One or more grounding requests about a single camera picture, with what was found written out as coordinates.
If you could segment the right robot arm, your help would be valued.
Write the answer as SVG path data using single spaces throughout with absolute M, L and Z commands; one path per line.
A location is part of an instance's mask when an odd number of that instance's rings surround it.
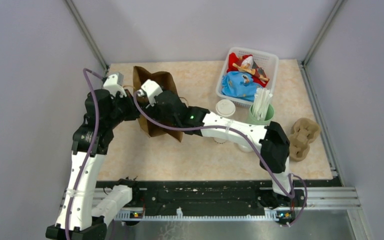
M 278 122 L 266 125 L 244 123 L 206 108 L 186 106 L 169 90 L 149 97 L 156 125 L 188 135 L 219 138 L 251 148 L 273 182 L 273 200 L 287 206 L 295 197 L 289 170 L 290 141 Z

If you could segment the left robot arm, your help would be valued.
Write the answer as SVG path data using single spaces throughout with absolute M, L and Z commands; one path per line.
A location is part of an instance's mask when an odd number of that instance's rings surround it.
M 140 116 L 132 94 L 128 90 L 110 93 L 98 89 L 87 95 L 85 108 L 83 123 L 72 136 L 71 172 L 64 200 L 55 223 L 45 232 L 51 240 L 103 240 L 121 208 L 140 202 L 141 194 L 134 189 L 134 181 L 122 179 L 93 205 L 114 128 Z

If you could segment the white cup lid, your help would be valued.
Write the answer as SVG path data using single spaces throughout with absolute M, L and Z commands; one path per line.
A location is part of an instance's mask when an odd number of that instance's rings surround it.
M 222 99 L 215 105 L 215 112 L 222 117 L 232 117 L 236 112 L 235 104 L 228 99 Z

